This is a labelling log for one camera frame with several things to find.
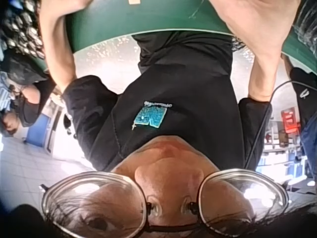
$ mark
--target person in background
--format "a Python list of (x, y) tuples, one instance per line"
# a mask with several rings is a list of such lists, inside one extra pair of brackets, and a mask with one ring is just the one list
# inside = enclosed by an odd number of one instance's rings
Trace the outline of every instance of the person in background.
[[(317, 76), (311, 72), (294, 67), (290, 58), (282, 55), (286, 73), (290, 80), (305, 83), (317, 88)], [(303, 85), (293, 83), (300, 115), (300, 138), (307, 156), (311, 174), (317, 181), (317, 92)]]
[(41, 93), (33, 84), (21, 86), (14, 82), (15, 100), (11, 101), (11, 111), (3, 111), (0, 115), (1, 131), (14, 135), (19, 125), (29, 127), (35, 123), (39, 114)]

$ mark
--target eyeglass frame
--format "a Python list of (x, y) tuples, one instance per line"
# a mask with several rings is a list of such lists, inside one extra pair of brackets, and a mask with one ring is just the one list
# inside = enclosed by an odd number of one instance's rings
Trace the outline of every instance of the eyeglass frame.
[[(194, 224), (188, 224), (188, 225), (182, 225), (182, 226), (153, 226), (150, 225), (149, 223), (149, 215), (151, 214), (151, 208), (152, 204), (146, 201), (144, 192), (140, 188), (140, 186), (134, 182), (131, 178), (127, 176), (122, 176), (114, 173), (108, 173), (108, 172), (98, 172), (98, 171), (93, 171), (93, 172), (83, 172), (80, 174), (72, 175), (69, 176), (65, 179), (60, 180), (59, 182), (55, 183), (51, 187), (46, 187), (44, 184), (41, 184), (39, 188), (41, 191), (44, 192), (43, 198), (42, 198), (42, 212), (44, 213), (45, 216), (49, 214), (49, 211), (46, 209), (47, 205), (47, 200), (49, 198), (50, 192), (56, 190), (58, 187), (61, 187), (64, 184), (69, 184), (69, 180), (74, 180), (76, 177), (82, 177), (83, 175), (100, 175), (100, 176), (107, 176), (107, 177), (112, 177), (115, 179), (120, 179), (121, 181), (126, 181), (131, 184), (133, 184), (137, 189), (140, 195), (142, 195), (144, 201), (145, 201), (145, 206), (144, 206), (144, 213), (145, 213), (145, 218), (143, 218), (142, 223), (139, 225), (138, 229), (135, 230), (131, 235), (128, 235), (126, 238), (139, 238), (144, 232), (147, 233), (152, 233), (152, 232), (159, 232), (159, 233), (179, 233), (179, 232), (187, 232), (187, 231), (193, 231), (199, 227), (203, 227), (211, 233), (212, 235), (223, 235), (226, 237), (238, 237), (239, 235), (229, 235), (229, 234), (224, 234), (220, 231), (215, 230), (213, 227), (208, 226), (208, 223), (204, 221), (203, 215), (202, 215), (202, 206), (200, 205), (200, 197), (202, 193), (202, 187), (204, 187), (204, 184), (207, 181), (210, 181), (211, 179), (215, 179), (219, 176), (222, 176), (224, 174), (229, 175), (230, 173), (243, 173), (243, 174), (248, 174), (248, 175), (254, 175), (255, 177), (262, 179), (267, 184), (270, 184), (271, 186), (275, 187), (276, 191), (279, 192), (280, 197), (284, 198), (284, 204), (283, 204), (283, 209), (281, 209), (281, 214), (283, 214), (286, 209), (288, 208), (289, 205), (289, 196), (286, 190), (279, 184), (275, 183), (271, 178), (262, 175), (260, 173), (250, 171), (250, 170), (245, 170), (245, 169), (229, 169), (229, 170), (223, 170), (223, 171), (218, 171), (215, 173), (212, 173), (204, 178), (204, 180), (201, 182), (199, 188), (198, 188), (198, 193), (197, 193), (197, 198), (196, 202), (190, 202), (188, 204), (188, 208), (191, 211), (193, 215), (196, 215), (198, 218), (198, 221)], [(68, 230), (67, 228), (63, 227), (62, 225), (58, 224), (57, 222), (52, 221), (58, 228), (60, 228), (63, 232), (66, 232), (67, 234), (73, 236), (74, 238), (83, 238), (82, 236), (79, 236), (78, 234), (75, 234), (74, 232)]]

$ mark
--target fluorescent light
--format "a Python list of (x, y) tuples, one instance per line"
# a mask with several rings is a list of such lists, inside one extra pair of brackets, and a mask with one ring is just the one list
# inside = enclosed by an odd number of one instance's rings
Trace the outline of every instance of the fluorescent light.
[(297, 183), (299, 183), (299, 182), (301, 182), (301, 181), (304, 181), (305, 179), (307, 179), (307, 176), (306, 176), (306, 175), (299, 176), (299, 177), (297, 177), (297, 178), (294, 178), (294, 179), (290, 180), (290, 181), (288, 182), (288, 185), (297, 184)]
[(100, 187), (93, 183), (86, 183), (79, 185), (78, 187), (74, 188), (76, 193), (92, 193), (94, 191), (97, 191)]
[(272, 199), (262, 199), (261, 203), (264, 207), (271, 208), (273, 206), (273, 200)]
[(275, 194), (264, 186), (254, 186), (244, 192), (246, 199), (275, 199)]
[(315, 185), (316, 185), (315, 181), (310, 181), (307, 183), (307, 186), (309, 186), (309, 187), (314, 187)]

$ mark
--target bag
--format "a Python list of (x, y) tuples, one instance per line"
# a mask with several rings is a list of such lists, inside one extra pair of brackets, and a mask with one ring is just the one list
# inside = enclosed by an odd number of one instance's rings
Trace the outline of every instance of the bag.
[(4, 52), (4, 59), (0, 62), (0, 71), (20, 85), (30, 85), (45, 81), (48, 75), (29, 57), (8, 49)]

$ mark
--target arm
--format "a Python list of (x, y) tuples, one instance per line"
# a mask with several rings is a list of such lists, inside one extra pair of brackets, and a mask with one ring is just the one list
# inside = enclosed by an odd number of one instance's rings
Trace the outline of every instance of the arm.
[(249, 97), (271, 98), (284, 41), (300, 0), (210, 0), (219, 17), (254, 53)]
[(54, 18), (40, 14), (40, 23), (46, 63), (53, 80), (63, 92), (76, 79), (75, 61), (66, 34), (65, 17)]
[(272, 106), (270, 105), (270, 103), (260, 103), (251, 98), (244, 98), (239, 103), (239, 111), (243, 131), (245, 160), (247, 160), (249, 156), (258, 130), (262, 124), (262, 120), (264, 118), (267, 107), (269, 107), (269, 112), (267, 117), (265, 118), (265, 123), (260, 132), (260, 136), (256, 143), (255, 149), (251, 155), (249, 166), (246, 168), (248, 170), (255, 171), (261, 159), (261, 155), (264, 148), (265, 129), (267, 128), (271, 116)]
[(50, 74), (63, 93), (67, 111), (73, 118), (78, 143), (85, 157), (91, 161), (91, 150), (116, 104), (117, 95), (109, 91), (96, 76), (76, 79), (64, 15), (83, 9), (90, 2), (42, 0), (40, 24)]
[(75, 61), (66, 33), (65, 16), (86, 8), (92, 0), (42, 0), (40, 26), (46, 63), (63, 92), (76, 79)]
[(41, 93), (35, 87), (33, 84), (28, 85), (24, 88), (21, 89), (21, 93), (23, 94), (24, 98), (32, 104), (39, 104), (40, 103), (40, 98), (41, 98)]

